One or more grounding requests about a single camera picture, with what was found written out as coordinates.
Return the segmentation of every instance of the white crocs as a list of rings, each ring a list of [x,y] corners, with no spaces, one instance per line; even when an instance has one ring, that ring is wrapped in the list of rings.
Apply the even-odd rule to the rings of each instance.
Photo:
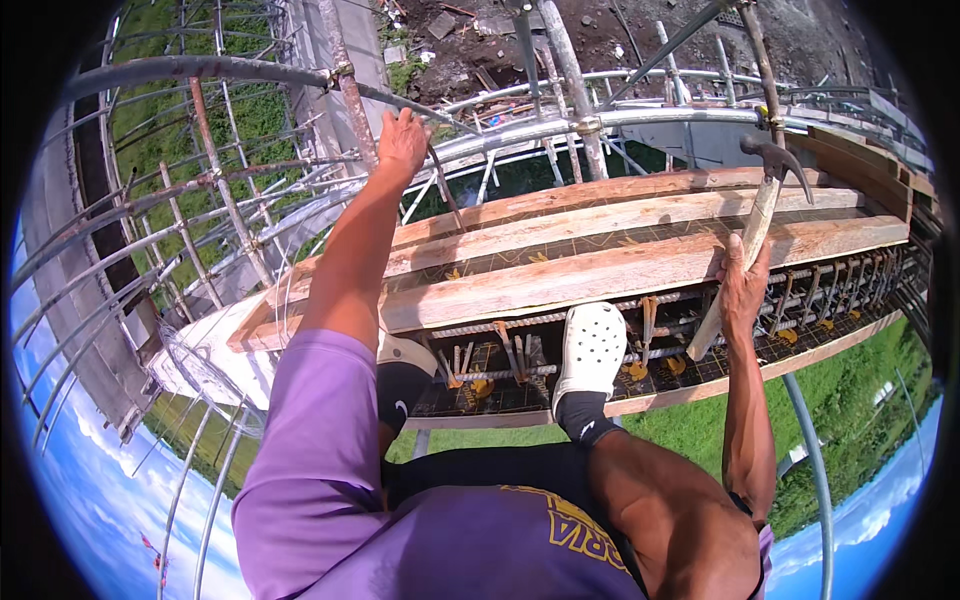
[[[627,348],[623,315],[609,302],[574,306],[566,313],[564,366],[553,390],[553,413],[567,392],[601,392],[613,396],[613,379]]]
[[[383,329],[378,331],[376,364],[409,363],[433,376],[437,372],[437,359],[433,352],[413,340],[397,338]]]

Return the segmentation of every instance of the dirt ground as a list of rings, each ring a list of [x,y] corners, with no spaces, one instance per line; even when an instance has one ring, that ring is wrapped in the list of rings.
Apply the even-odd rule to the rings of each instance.
[[[677,0],[674,7],[667,0],[619,2],[645,59],[660,48],[656,20],[661,20],[667,34],[672,35],[707,4],[707,0]],[[506,15],[500,0],[450,0],[446,4],[476,12],[480,18]],[[476,94],[484,89],[475,75],[481,66],[500,86],[526,81],[515,35],[481,36],[472,28],[472,17],[457,14],[453,31],[437,40],[427,27],[444,10],[440,2],[401,0],[401,6],[407,11],[401,20],[410,30],[414,56],[423,50],[437,55],[411,86],[418,92],[419,102],[437,104],[441,98],[455,101]],[[585,73],[636,67],[636,57],[612,10],[612,0],[557,0],[557,6]],[[889,82],[875,81],[866,39],[841,0],[764,0],[758,5],[758,14],[777,81],[816,85],[829,74],[828,82],[834,85],[889,85]],[[585,16],[591,20],[586,26]],[[544,32],[534,31],[534,35],[537,34],[544,35]],[[754,57],[744,30],[716,21],[711,21],[677,50],[677,65],[719,70],[716,34],[723,38],[731,69],[744,75],[752,74]],[[622,59],[614,55],[617,44],[625,51]],[[539,75],[546,77],[542,70]],[[709,85],[706,82],[688,85],[695,88],[696,83]],[[634,94],[635,97],[661,96],[662,90],[662,80],[651,80],[649,86],[638,84]],[[742,85],[738,93],[745,91],[746,86]]]

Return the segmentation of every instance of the purple shirt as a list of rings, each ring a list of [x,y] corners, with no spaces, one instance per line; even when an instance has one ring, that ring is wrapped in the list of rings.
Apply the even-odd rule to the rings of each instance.
[[[254,597],[643,598],[610,536],[551,492],[442,487],[384,512],[374,369],[334,331],[300,331],[284,351],[232,509]],[[768,526],[767,574],[772,544]]]

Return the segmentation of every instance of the black sock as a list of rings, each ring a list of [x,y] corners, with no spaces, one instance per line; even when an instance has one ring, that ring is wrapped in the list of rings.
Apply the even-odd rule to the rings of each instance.
[[[607,395],[603,392],[567,392],[557,404],[557,423],[576,444],[592,448],[615,429],[603,414]]]
[[[376,412],[394,433],[399,434],[409,411],[423,396],[433,377],[410,363],[376,366]]]

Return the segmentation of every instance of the hammer head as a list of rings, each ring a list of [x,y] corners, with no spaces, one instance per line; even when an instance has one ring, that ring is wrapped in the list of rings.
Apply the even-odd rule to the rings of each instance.
[[[786,178],[786,172],[793,171],[804,187],[806,201],[813,206],[813,192],[810,191],[810,184],[806,181],[804,168],[800,166],[795,156],[776,144],[761,142],[752,135],[744,135],[740,138],[740,152],[763,158],[763,174],[771,179],[783,181]]]

